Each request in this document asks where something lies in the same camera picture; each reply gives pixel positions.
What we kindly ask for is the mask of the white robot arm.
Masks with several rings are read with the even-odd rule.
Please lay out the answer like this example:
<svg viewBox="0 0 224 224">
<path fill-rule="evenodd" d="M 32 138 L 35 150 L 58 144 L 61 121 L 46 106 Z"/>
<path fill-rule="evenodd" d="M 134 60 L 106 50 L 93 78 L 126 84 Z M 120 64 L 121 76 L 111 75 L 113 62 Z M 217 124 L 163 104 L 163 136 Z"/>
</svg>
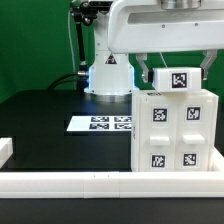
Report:
<svg viewBox="0 0 224 224">
<path fill-rule="evenodd" d="M 94 24 L 95 60 L 86 92 L 123 100 L 135 89 L 128 56 L 147 77 L 149 53 L 203 51 L 202 76 L 224 49 L 224 0 L 87 0 Z"/>
</svg>

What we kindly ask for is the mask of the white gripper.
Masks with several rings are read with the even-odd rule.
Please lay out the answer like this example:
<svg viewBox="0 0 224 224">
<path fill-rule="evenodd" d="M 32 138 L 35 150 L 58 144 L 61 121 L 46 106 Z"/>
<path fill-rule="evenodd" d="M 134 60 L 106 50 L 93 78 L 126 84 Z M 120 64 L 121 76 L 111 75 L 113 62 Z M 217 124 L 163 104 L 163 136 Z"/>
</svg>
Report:
<svg viewBox="0 0 224 224">
<path fill-rule="evenodd" d="M 114 53 L 138 53 L 142 80 L 154 72 L 145 53 L 203 52 L 202 79 L 224 49 L 224 0 L 196 0 L 196 8 L 170 9 L 166 0 L 115 0 L 109 11 L 107 44 Z"/>
</svg>

